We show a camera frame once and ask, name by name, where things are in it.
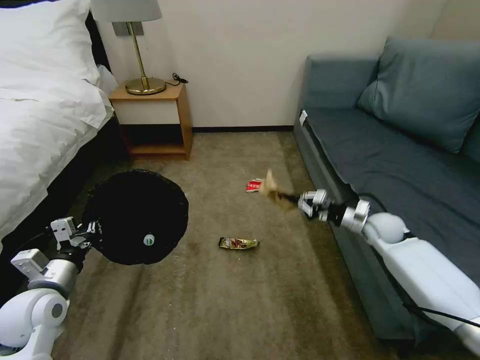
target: white pillow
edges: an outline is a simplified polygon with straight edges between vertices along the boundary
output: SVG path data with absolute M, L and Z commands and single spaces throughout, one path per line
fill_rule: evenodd
M 89 0 L 58 0 L 0 9 L 0 75 L 24 70 L 85 79 L 99 71 L 85 26 Z

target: lamp shade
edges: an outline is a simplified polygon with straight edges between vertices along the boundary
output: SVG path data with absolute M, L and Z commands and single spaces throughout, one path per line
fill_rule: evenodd
M 91 0 L 93 18 L 105 22 L 144 22 L 162 17 L 157 0 Z

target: wooden nightstand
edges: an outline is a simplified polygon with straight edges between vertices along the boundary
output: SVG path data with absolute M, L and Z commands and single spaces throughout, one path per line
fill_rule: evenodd
M 132 156 L 190 157 L 192 123 L 184 84 L 153 95 L 132 95 L 120 85 L 110 96 Z

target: white bedsheet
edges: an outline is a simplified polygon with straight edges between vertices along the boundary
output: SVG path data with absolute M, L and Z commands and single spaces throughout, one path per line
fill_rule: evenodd
M 51 73 L 0 79 L 0 239 L 40 204 L 112 113 L 108 96 L 85 80 Z

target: beige carpet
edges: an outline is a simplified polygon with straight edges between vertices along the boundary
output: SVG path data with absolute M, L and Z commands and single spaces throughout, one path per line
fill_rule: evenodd
M 106 165 L 72 213 L 81 214 L 95 182 L 131 168 L 182 187 L 187 232 L 149 266 L 117 265 L 92 250 L 55 359 L 396 359 L 374 337 L 329 226 L 245 192 L 267 168 L 288 190 L 312 189 L 291 133 L 197 134 L 190 161 Z M 223 250 L 221 236 L 261 244 Z M 410 357 L 469 358 L 453 338 Z

